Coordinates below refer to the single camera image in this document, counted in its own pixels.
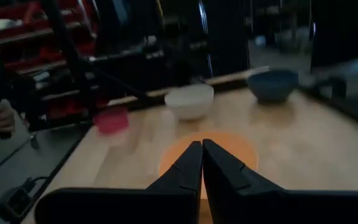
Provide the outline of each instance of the wooden tabletop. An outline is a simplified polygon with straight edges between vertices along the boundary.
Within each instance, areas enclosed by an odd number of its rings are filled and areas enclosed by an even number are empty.
[[[262,106],[245,88],[217,94],[209,114],[198,121],[178,121],[159,106],[129,113],[128,129],[115,135],[92,127],[44,194],[62,187],[146,188],[158,178],[164,151],[198,131],[246,138],[259,156],[257,172],[284,188],[358,190],[358,123],[298,91],[284,105]],[[23,223],[34,223],[32,212]]]

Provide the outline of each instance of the pink container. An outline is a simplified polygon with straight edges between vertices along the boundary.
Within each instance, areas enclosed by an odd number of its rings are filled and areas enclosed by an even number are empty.
[[[128,127],[128,115],[125,108],[111,108],[93,117],[100,133],[113,134]]]

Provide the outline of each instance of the white bowl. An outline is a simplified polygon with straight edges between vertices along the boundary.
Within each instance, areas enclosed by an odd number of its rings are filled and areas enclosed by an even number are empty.
[[[165,95],[165,104],[179,119],[192,120],[204,116],[212,107],[214,88],[209,85],[190,85]]]

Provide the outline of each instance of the person's hand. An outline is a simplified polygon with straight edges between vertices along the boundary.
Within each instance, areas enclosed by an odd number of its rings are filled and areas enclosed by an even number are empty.
[[[15,131],[14,112],[10,104],[3,100],[0,103],[0,132],[11,133]]]

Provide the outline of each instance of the blue bowl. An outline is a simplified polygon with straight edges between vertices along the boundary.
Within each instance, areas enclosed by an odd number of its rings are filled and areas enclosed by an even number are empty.
[[[247,83],[261,103],[279,103],[286,101],[298,85],[298,74],[289,70],[272,70],[249,77]]]

